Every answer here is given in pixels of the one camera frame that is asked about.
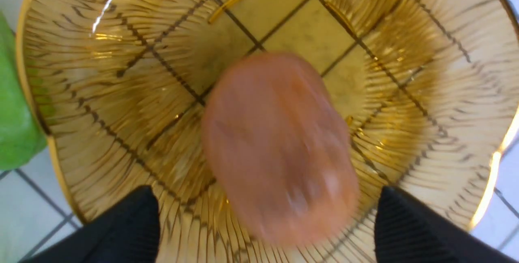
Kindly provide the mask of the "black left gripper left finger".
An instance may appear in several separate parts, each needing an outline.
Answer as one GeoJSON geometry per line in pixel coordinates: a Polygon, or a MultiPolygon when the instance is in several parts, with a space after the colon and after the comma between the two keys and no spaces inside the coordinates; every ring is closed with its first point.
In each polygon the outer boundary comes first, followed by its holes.
{"type": "Polygon", "coordinates": [[[161,240],[158,200],[139,186],[83,228],[28,263],[154,263],[161,240]]]}

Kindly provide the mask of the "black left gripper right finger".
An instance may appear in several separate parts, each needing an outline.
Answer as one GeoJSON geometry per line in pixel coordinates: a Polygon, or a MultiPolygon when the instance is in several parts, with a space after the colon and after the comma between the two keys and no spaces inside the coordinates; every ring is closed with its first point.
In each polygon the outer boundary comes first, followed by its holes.
{"type": "Polygon", "coordinates": [[[513,263],[408,192],[384,186],[374,226],[379,263],[513,263]]]}

